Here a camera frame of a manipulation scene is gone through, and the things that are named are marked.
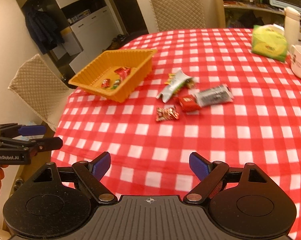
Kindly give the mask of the red square snack packet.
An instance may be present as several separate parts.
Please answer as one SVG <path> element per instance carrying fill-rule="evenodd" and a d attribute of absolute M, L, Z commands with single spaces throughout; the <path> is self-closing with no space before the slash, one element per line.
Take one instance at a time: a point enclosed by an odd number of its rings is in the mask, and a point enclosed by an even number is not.
<path fill-rule="evenodd" d="M 181 110 L 185 113 L 194 112 L 201 109 L 193 95 L 178 97 L 178 103 L 181 107 Z"/>

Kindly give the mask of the white ceramic mug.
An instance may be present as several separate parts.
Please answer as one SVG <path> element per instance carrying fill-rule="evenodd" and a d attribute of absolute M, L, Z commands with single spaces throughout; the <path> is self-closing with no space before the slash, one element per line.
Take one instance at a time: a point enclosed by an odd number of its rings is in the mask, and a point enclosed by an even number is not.
<path fill-rule="evenodd" d="M 291 70 L 299 78 L 301 78 L 301 45 L 292 45 L 290 47 Z"/>

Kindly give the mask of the grey barcode snack packet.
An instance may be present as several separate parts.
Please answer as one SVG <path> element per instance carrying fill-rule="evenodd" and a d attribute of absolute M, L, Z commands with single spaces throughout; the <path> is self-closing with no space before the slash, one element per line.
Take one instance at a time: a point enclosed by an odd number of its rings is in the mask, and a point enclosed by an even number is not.
<path fill-rule="evenodd" d="M 234 96 L 226 84 L 209 88 L 194 94 L 200 107 L 232 102 Z"/>

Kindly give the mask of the silver white snack wrapper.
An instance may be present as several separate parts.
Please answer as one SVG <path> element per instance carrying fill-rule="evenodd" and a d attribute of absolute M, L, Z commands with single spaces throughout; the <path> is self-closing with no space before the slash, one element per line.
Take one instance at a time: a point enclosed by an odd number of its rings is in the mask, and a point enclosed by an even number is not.
<path fill-rule="evenodd" d="M 170 98 L 176 94 L 187 82 L 193 81 L 193 77 L 186 75 L 181 69 L 174 73 L 170 83 L 157 94 L 157 99 L 162 99 L 162 102 L 167 103 Z"/>

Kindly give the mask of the orange plastic tray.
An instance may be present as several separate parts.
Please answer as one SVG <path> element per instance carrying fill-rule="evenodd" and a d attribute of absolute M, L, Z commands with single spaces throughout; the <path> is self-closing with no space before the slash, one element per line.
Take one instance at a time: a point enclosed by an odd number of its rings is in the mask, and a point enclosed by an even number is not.
<path fill-rule="evenodd" d="M 69 84 L 115 102 L 124 102 L 152 71 L 156 52 L 156 49 L 107 50 L 72 77 Z M 114 71 L 121 67 L 131 68 L 131 73 L 112 90 L 114 81 L 120 79 Z M 109 88 L 101 87 L 104 79 L 111 79 Z"/>

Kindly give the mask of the green small candy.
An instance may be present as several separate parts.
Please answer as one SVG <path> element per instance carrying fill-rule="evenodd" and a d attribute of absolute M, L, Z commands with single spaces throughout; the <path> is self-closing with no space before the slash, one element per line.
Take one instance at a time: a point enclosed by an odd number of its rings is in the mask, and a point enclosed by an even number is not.
<path fill-rule="evenodd" d="M 111 89 L 116 89 L 120 84 L 122 83 L 121 79 L 117 79 L 114 81 L 114 84 L 112 85 Z"/>

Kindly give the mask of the beige quilted side chair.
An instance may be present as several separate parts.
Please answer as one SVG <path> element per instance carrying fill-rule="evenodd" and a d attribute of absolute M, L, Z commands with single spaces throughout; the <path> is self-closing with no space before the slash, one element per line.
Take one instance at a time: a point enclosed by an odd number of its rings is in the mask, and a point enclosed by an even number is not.
<path fill-rule="evenodd" d="M 21 65 L 8 89 L 53 131 L 56 131 L 67 99 L 73 92 L 54 74 L 40 54 Z"/>

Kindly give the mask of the large red snack packet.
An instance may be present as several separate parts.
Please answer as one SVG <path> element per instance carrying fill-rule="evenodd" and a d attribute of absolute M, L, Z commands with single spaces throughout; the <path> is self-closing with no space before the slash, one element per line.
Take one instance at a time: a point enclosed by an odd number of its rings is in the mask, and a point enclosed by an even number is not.
<path fill-rule="evenodd" d="M 130 75 L 131 68 L 121 67 L 116 69 L 114 72 L 119 75 L 121 81 L 124 81 Z"/>

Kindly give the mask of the white thermos bottle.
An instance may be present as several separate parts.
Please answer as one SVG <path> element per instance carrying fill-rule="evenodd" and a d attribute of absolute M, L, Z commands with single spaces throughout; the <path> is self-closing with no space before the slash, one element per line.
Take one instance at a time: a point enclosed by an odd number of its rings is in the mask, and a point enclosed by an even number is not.
<path fill-rule="evenodd" d="M 286 7 L 284 15 L 284 36 L 288 43 L 288 50 L 290 51 L 291 47 L 298 43 L 301 14 L 292 7 Z"/>

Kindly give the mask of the yellow red small candy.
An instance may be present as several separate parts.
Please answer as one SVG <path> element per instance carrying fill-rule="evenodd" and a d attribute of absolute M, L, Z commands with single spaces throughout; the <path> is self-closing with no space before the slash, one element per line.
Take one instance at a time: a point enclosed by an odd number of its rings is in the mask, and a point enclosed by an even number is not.
<path fill-rule="evenodd" d="M 175 73 L 169 73 L 168 79 L 166 80 L 165 85 L 170 85 L 172 83 L 174 77 L 175 77 Z"/>

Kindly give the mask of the white drawer cabinet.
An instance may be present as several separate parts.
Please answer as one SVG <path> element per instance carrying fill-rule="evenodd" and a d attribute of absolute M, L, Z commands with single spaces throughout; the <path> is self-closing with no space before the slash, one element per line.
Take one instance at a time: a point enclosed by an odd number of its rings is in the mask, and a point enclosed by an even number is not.
<path fill-rule="evenodd" d="M 121 32 L 107 0 L 16 0 L 22 13 L 45 11 L 57 23 L 64 43 L 47 55 L 59 73 L 73 77 L 108 49 Z"/>

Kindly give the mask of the red white checkered tablecloth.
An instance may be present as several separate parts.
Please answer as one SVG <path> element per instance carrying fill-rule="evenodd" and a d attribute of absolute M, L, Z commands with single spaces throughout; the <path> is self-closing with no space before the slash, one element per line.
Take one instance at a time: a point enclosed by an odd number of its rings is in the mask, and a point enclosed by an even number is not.
<path fill-rule="evenodd" d="M 59 166 L 111 154 L 103 184 L 117 196 L 184 196 L 198 183 L 188 159 L 197 152 L 232 167 L 257 164 L 294 201 L 290 237 L 301 239 L 301 80 L 251 51 L 249 29 L 178 30 L 141 36 L 128 49 L 156 49 L 153 70 L 123 103 L 75 90 L 60 119 Z M 157 94 L 170 73 L 192 76 L 196 90 L 220 84 L 234 100 L 157 122 Z"/>

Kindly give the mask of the wooden shelf unit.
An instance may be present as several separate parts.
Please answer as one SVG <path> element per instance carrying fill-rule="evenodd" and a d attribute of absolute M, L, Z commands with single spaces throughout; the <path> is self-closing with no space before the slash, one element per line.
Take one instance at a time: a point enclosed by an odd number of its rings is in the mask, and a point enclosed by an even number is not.
<path fill-rule="evenodd" d="M 269 0 L 262 3 L 258 0 L 215 0 L 215 12 L 219 28 L 252 28 L 257 23 L 284 22 L 283 8 L 271 6 Z"/>

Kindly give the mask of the red gold candy wrapper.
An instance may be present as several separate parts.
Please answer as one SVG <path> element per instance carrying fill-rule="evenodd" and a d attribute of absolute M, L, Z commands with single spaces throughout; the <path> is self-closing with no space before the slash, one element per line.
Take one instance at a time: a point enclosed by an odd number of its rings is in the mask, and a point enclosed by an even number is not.
<path fill-rule="evenodd" d="M 168 108 L 161 108 L 157 107 L 156 109 L 156 121 L 169 121 L 169 120 L 178 120 L 179 113 L 176 110 L 176 107 L 168 107 Z"/>

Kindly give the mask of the dark hanging jacket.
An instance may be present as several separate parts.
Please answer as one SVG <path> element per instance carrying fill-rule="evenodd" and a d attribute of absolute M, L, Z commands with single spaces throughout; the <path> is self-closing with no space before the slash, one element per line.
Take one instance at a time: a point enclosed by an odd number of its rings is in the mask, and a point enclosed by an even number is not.
<path fill-rule="evenodd" d="M 31 9 L 25 13 L 28 32 L 42 54 L 47 54 L 58 44 L 64 43 L 59 27 L 51 15 L 45 11 Z"/>

